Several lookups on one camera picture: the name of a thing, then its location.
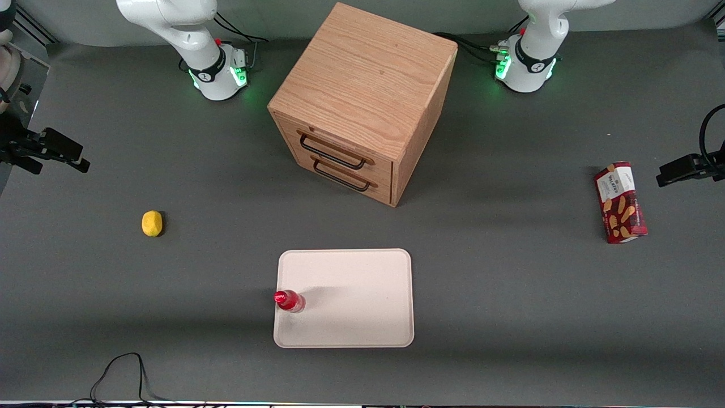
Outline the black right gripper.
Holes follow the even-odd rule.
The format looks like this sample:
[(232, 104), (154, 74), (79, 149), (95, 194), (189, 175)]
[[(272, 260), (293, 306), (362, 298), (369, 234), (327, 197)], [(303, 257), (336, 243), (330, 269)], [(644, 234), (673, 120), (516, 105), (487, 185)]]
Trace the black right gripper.
[(82, 158), (83, 145), (66, 137), (59, 131), (46, 127), (39, 133), (39, 139), (28, 131), (18, 118), (10, 114), (1, 115), (1, 161), (39, 174), (43, 165), (32, 157), (65, 163), (81, 173), (88, 173), (90, 163)]

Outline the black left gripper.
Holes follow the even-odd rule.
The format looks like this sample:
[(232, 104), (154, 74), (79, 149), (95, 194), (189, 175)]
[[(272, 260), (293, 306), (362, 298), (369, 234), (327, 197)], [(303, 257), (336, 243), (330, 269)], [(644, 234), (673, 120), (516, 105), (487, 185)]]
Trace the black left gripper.
[(724, 180), (724, 152), (710, 152), (703, 158), (699, 154), (688, 154), (660, 166), (659, 170), (656, 181), (660, 188), (689, 179), (712, 178), (713, 181), (722, 181)]

